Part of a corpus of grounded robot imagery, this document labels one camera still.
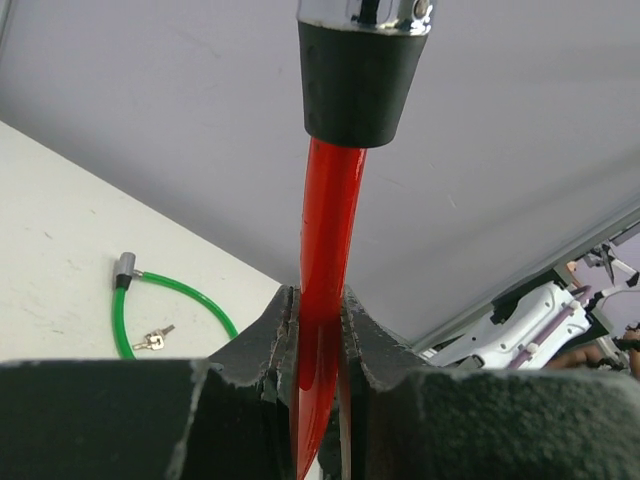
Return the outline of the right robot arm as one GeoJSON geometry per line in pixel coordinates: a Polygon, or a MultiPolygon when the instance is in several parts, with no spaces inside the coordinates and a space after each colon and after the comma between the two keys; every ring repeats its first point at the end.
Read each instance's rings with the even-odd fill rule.
{"type": "Polygon", "coordinates": [[[591,287],[570,290],[554,282],[524,295],[503,323],[486,314],[466,333],[421,356],[436,367],[470,369],[540,369],[570,341],[593,326],[591,312],[608,297],[631,291],[639,284],[639,272],[621,263],[630,278],[595,293],[591,287]]]}

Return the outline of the green lock keys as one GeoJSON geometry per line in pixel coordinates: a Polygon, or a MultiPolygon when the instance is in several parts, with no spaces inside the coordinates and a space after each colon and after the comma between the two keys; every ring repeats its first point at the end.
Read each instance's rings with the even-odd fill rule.
{"type": "Polygon", "coordinates": [[[166,336],[175,329],[173,324],[164,328],[159,328],[146,334],[144,340],[132,346],[133,351],[138,350],[161,350],[165,347],[166,336]]]}

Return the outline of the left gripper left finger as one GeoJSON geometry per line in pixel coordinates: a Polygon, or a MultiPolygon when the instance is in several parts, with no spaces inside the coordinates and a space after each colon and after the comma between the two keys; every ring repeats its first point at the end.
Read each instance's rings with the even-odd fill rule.
{"type": "Polygon", "coordinates": [[[204,359],[1,367],[5,479],[292,479],[298,292],[204,359]]]}

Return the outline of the green cable lock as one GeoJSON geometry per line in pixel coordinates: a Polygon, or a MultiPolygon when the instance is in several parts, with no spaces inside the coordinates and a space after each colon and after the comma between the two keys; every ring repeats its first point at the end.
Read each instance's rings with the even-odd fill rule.
{"type": "Polygon", "coordinates": [[[211,313],[221,324],[230,340],[239,335],[239,331],[228,314],[212,299],[195,288],[178,280],[149,271],[136,268],[136,255],[133,252],[123,252],[114,263],[113,295],[111,302],[111,328],[117,353],[121,359],[135,360],[135,352],[129,341],[125,305],[127,293],[133,281],[139,281],[160,286],[194,300],[211,313]]]}

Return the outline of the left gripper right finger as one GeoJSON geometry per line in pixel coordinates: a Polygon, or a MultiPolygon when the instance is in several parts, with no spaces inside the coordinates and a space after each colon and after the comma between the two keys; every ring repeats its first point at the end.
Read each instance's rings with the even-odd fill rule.
{"type": "Polygon", "coordinates": [[[585,370],[437,368],[346,291],[345,479],[635,479],[639,385],[585,370]]]}

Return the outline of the red cable lock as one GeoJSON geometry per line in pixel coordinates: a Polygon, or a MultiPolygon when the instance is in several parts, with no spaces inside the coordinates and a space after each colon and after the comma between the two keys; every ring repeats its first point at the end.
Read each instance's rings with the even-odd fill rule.
{"type": "Polygon", "coordinates": [[[432,29],[432,1],[302,1],[303,120],[296,475],[325,433],[341,349],[346,270],[367,153],[395,137],[432,29]]]}

